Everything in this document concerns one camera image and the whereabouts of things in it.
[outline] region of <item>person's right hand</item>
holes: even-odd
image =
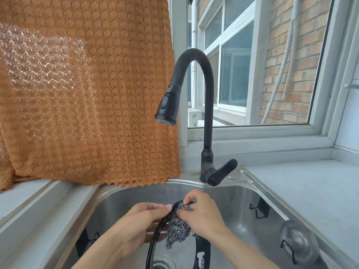
[[[216,235],[227,234],[227,229],[221,213],[210,196],[200,190],[191,190],[183,200],[183,203],[189,204],[191,199],[196,198],[197,202],[190,205],[192,211],[179,209],[177,215],[180,219],[186,221],[191,229],[199,236],[214,243]]]

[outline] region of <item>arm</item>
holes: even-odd
[[[258,253],[248,244],[237,238],[226,227],[221,213],[213,199],[200,190],[190,191],[183,202],[188,204],[191,199],[192,211],[178,210],[178,216],[188,222],[192,230],[209,240],[227,257],[236,269],[279,269],[273,262]]]
[[[138,203],[106,231],[79,259],[72,269],[115,268],[121,259],[129,256],[144,242],[150,242],[157,223],[166,216],[172,205]]]

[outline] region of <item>sink basin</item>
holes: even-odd
[[[257,206],[261,194],[248,181],[224,181],[220,186],[209,187],[202,183],[191,180],[170,180],[164,185],[152,185],[138,188],[120,188],[118,186],[105,186],[98,196],[97,205],[89,209],[87,223],[79,224],[77,228],[77,239],[86,228],[89,239],[102,235],[119,218],[139,202],[155,202],[172,204],[182,200],[186,193],[192,189],[199,188],[208,193],[218,205],[222,217],[229,229],[246,243],[253,246],[268,259],[283,269],[326,269],[339,268],[329,267],[323,259],[325,253],[321,251],[321,257],[314,265],[294,265],[292,258],[280,248],[279,232],[281,225],[288,219],[285,214],[273,208],[269,202],[269,213],[267,218],[256,218],[254,209],[249,209],[250,204]],[[130,257],[122,260],[118,268],[141,269],[147,256],[149,244],[143,245]],[[75,240],[68,244],[67,251],[62,254],[56,268],[70,269],[78,260],[78,252]],[[159,242],[155,249],[154,268],[157,269],[188,269],[193,267],[195,258],[195,238],[190,236],[182,243],[174,243],[172,249],[165,248],[165,241]],[[225,256],[212,246],[211,268],[233,268]]]

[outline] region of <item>brick wall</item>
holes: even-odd
[[[284,57],[293,0],[274,0],[263,85],[262,121]],[[266,124],[306,123],[330,0],[301,0],[294,72],[282,99],[289,63]]]
[[[208,3],[209,3],[209,0],[200,0],[199,1],[199,17],[198,17],[198,19],[200,19],[201,16],[203,15],[203,12],[206,9]]]

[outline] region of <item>faucet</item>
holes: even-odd
[[[174,67],[171,82],[166,94],[160,102],[155,120],[157,122],[174,126],[177,122],[178,108],[180,106],[180,94],[187,67],[192,61],[197,61],[201,66],[205,81],[205,111],[204,111],[204,141],[201,153],[200,181],[210,186],[217,186],[222,180],[237,167],[237,161],[231,159],[218,170],[213,165],[212,130],[213,130],[213,101],[214,79],[211,63],[208,57],[199,49],[191,48],[184,51]]]

